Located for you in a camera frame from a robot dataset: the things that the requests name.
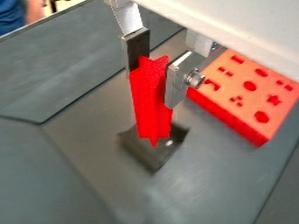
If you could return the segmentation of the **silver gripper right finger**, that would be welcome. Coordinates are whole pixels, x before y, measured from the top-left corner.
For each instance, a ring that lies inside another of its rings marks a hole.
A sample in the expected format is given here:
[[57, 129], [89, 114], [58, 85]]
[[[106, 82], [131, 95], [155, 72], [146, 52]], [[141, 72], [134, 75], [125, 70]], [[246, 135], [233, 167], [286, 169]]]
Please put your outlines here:
[[189, 50], [166, 69], [165, 105], [170, 109], [186, 98], [187, 88], [201, 88], [206, 81], [203, 70], [222, 55], [222, 45], [197, 31], [187, 31], [186, 45]]

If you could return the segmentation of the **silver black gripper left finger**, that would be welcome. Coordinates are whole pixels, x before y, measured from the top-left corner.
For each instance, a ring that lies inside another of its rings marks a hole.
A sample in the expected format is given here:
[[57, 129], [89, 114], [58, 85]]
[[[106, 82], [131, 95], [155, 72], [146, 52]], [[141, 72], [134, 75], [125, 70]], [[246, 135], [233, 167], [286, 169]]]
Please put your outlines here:
[[133, 0], [105, 0], [122, 31], [122, 52], [126, 74], [139, 68], [139, 57], [150, 56], [151, 31], [145, 27], [138, 4]]

